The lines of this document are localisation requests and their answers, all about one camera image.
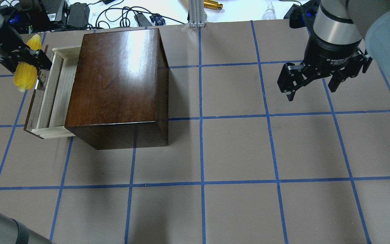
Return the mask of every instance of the electronic device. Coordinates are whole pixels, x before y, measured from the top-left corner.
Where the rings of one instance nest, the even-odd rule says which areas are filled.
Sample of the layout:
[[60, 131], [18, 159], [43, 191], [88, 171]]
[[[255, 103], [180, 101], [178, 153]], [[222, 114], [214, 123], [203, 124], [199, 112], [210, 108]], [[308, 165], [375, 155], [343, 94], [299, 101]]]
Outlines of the electronic device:
[[75, 27], [85, 27], [88, 24], [90, 7], [86, 3], [76, 3], [69, 7], [67, 25]]
[[43, 6], [50, 21], [67, 23], [68, 4], [65, 0], [44, 0]]

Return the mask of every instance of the yellow corn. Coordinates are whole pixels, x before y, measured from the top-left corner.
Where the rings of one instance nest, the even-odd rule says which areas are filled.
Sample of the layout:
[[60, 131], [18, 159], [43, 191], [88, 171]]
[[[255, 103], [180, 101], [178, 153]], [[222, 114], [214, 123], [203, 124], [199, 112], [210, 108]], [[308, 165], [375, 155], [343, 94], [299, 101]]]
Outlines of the yellow corn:
[[[40, 36], [35, 34], [26, 43], [31, 49], [38, 50], [42, 48]], [[14, 73], [14, 84], [18, 87], [19, 91], [25, 92], [28, 89], [34, 87], [37, 81], [37, 68], [26, 62], [20, 62], [17, 65]]]

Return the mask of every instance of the grid floor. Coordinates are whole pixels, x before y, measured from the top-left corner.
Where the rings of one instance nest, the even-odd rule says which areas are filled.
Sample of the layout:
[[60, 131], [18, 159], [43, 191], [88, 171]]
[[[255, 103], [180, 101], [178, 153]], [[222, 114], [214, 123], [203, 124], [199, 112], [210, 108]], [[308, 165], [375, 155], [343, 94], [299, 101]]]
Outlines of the grid floor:
[[38, 139], [22, 128], [32, 92], [0, 66], [1, 212], [59, 244], [390, 243], [390, 80], [376, 63], [336, 93], [322, 79], [288, 102], [276, 79], [302, 60], [305, 29], [159, 29], [168, 147]]

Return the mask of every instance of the black cable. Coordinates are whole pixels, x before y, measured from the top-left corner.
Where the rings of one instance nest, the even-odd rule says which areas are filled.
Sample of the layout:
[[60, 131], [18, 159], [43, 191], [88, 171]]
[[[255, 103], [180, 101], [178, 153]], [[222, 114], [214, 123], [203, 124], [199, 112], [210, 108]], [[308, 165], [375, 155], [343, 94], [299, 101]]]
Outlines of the black cable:
[[299, 1], [296, 1], [296, 0], [279, 0], [280, 2], [296, 2], [298, 4], [300, 4], [300, 6], [302, 6], [302, 3], [299, 2]]
[[103, 22], [103, 23], [107, 24], [107, 25], [108, 25], [108, 29], [111, 28], [111, 26], [108, 24], [108, 22], [106, 22], [106, 21], [104, 21], [104, 20], [101, 20], [101, 21], [99, 21], [98, 25], [100, 25], [100, 22]]
[[16, 0], [13, 0], [13, 1], [11, 1], [11, 2], [9, 2], [9, 1], [7, 1], [7, 0], [2, 0], [2, 1], [0, 2], [0, 7], [1, 7], [1, 4], [2, 4], [3, 2], [7, 2], [7, 3], [8, 3], [8, 6], [12, 7], [13, 5], [11, 5], [11, 3], [14, 2], [14, 1], [16, 1]]
[[[145, 11], [138, 11], [138, 10], [134, 10], [133, 8], [141, 8], [141, 9], [144, 9], [146, 10], [147, 12]], [[149, 11], [148, 9], [146, 8], [143, 8], [143, 7], [140, 7], [140, 6], [133, 6], [133, 7], [123, 7], [123, 8], [107, 8], [105, 10], [103, 10], [102, 12], [100, 12], [100, 14], [97, 16], [97, 19], [96, 19], [96, 24], [95, 26], [98, 27], [98, 23], [99, 23], [99, 18], [100, 16], [103, 14], [103, 13], [106, 13], [106, 11], [109, 11], [109, 10], [113, 10], [113, 9], [119, 9], [121, 10], [122, 14], [121, 14], [121, 18], [122, 20], [120, 21], [120, 27], [129, 27], [130, 26], [130, 20], [128, 19], [128, 14], [130, 11], [132, 11], [134, 14], [137, 14], [137, 13], [144, 13], [144, 14], [151, 14], [151, 15], [155, 15], [155, 16], [159, 16], [159, 17], [162, 17], [162, 18], [167, 18], [167, 19], [170, 19], [170, 20], [173, 20], [175, 22], [178, 22], [178, 23], [181, 23], [181, 24], [184, 24], [183, 22], [181, 21], [178, 21], [178, 20], [175, 20], [175, 19], [172, 19], [170, 17], [166, 17], [166, 16], [163, 16], [163, 15], [160, 15], [160, 14], [153, 14], [151, 11]]]
[[[118, 4], [121, 4], [121, 3], [123, 3], [123, 2], [124, 2], [124, 0], [122, 0], [122, 1], [119, 2], [119, 3], [115, 3], [115, 4], [111, 5], [110, 8], [112, 8], [113, 6], [116, 6], [116, 5], [118, 5]], [[109, 22], [113, 23], [113, 22], [119, 20], [121, 17], [118, 17], [116, 20], [110, 20], [110, 19], [108, 18], [108, 16], [106, 15], [106, 12], [105, 12], [105, 18], [106, 18]]]
[[95, 2], [95, 3], [89, 3], [89, 4], [87, 4], [87, 6], [88, 5], [95, 5], [95, 4], [98, 4], [99, 2], [102, 2], [103, 0], [99, 0], [99, 1], [97, 1], [97, 2]]

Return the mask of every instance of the wooden drawer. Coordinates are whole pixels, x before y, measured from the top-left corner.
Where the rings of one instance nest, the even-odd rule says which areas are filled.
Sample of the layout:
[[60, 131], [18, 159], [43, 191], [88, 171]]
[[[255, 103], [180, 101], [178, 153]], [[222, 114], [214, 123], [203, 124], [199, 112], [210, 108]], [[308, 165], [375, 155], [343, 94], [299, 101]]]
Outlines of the wooden drawer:
[[64, 127], [80, 46], [53, 48], [49, 72], [40, 79], [45, 88], [35, 89], [24, 130], [42, 139], [74, 136]]
[[158, 29], [85, 34], [54, 48], [25, 130], [76, 135], [96, 149], [168, 145], [168, 62]]

